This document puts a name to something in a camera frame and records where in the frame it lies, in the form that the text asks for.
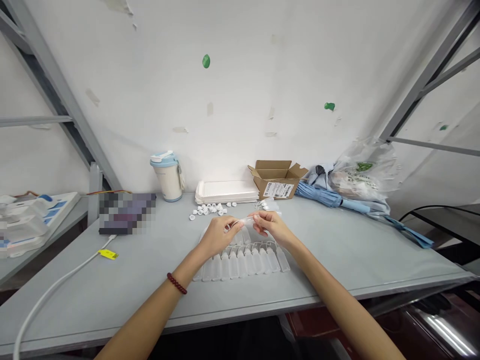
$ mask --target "yellow tag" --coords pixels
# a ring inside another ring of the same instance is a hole
[[[116,258],[119,257],[119,255],[113,251],[107,250],[107,249],[102,249],[98,250],[98,253],[102,255],[103,257],[106,257],[107,259],[110,260],[115,260]]]

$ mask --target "red bead bracelet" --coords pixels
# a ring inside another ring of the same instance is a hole
[[[172,276],[172,274],[169,272],[166,277],[168,278],[168,280],[171,281],[171,283],[173,285],[175,285],[175,287],[183,294],[183,295],[186,295],[187,294],[187,290],[185,290],[185,288],[179,284],[179,282],[177,280],[175,280],[175,278]]]

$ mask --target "clear plastic bag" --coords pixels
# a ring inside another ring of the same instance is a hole
[[[393,145],[369,137],[354,141],[338,158],[328,182],[345,198],[382,201],[398,189],[400,168]]]

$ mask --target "white cable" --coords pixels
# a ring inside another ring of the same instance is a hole
[[[117,237],[117,235],[110,235],[108,237],[108,241],[105,243],[105,245],[103,245],[103,247],[100,249],[105,249],[108,244],[110,244],[110,242],[115,239]],[[40,307],[40,305],[42,305],[42,302],[45,300],[45,298],[47,297],[47,295],[55,289],[55,287],[59,284],[62,283],[63,280],[67,279],[68,277],[72,276],[73,274],[75,274],[78,270],[80,270],[81,268],[83,268],[85,265],[87,265],[94,257],[96,257],[98,255],[98,251],[93,254],[91,257],[89,257],[85,262],[81,263],[80,265],[78,265],[76,268],[74,268],[73,270],[71,270],[70,272],[66,273],[65,275],[63,275],[61,278],[59,278],[57,281],[55,281],[52,286],[50,286],[48,288],[47,291],[45,291],[45,293],[41,296],[40,299],[38,299],[38,301],[36,302],[36,304],[33,306],[33,308],[31,309],[30,313],[28,314],[28,316],[26,317],[25,321],[23,322],[23,324],[21,325],[21,328],[20,328],[20,331],[18,332],[18,335],[16,336],[16,340],[15,340],[15,346],[13,347],[13,360],[20,360],[20,344],[22,343],[22,338],[24,337],[24,333],[25,333],[25,330],[27,330],[27,326],[29,325],[29,322],[30,320],[32,319],[32,317],[35,315],[35,312],[37,311],[37,309]]]

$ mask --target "white tumbler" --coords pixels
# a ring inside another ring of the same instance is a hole
[[[182,171],[174,152],[169,150],[152,155],[150,165],[160,182],[163,199],[169,203],[180,200],[183,189]]]

